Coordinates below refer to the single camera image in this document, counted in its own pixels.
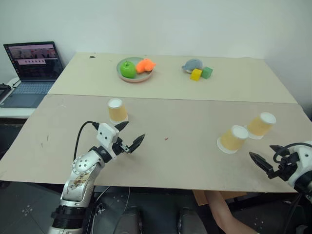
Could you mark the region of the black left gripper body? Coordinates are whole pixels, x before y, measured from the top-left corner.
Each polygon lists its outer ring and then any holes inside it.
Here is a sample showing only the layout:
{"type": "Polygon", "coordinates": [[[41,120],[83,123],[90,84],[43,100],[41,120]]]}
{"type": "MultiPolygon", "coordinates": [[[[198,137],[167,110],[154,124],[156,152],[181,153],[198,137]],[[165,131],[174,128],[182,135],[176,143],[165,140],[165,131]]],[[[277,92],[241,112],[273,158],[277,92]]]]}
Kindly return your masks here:
{"type": "Polygon", "coordinates": [[[112,149],[115,153],[115,155],[119,155],[121,153],[129,153],[130,149],[127,145],[124,145],[123,140],[121,138],[117,138],[117,141],[112,145],[112,149]]]}

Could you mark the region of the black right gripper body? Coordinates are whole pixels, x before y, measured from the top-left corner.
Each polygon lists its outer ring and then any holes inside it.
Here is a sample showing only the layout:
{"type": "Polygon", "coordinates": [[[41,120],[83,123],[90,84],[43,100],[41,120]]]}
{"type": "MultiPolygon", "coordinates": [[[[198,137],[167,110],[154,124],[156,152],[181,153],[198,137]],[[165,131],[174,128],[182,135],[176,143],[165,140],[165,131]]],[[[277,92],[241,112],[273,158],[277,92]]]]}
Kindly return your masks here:
{"type": "Polygon", "coordinates": [[[280,160],[277,160],[278,154],[273,156],[274,162],[278,163],[278,170],[270,169],[267,173],[269,179],[276,177],[281,178],[283,181],[288,181],[297,169],[297,162],[299,161],[298,153],[284,154],[280,160]]]}

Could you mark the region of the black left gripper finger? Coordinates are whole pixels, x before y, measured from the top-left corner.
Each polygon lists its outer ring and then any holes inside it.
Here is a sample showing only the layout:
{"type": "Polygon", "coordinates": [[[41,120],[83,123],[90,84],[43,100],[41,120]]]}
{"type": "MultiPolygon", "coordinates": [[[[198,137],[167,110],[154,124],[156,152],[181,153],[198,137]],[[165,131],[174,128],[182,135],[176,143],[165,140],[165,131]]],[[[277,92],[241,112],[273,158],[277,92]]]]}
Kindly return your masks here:
{"type": "Polygon", "coordinates": [[[140,144],[144,140],[144,137],[145,137],[145,134],[142,134],[133,141],[133,144],[128,147],[129,153],[132,153],[135,149],[137,149],[140,146],[140,144]]]}
{"type": "Polygon", "coordinates": [[[115,125],[116,132],[121,132],[129,123],[129,121],[123,121],[115,125]]]}

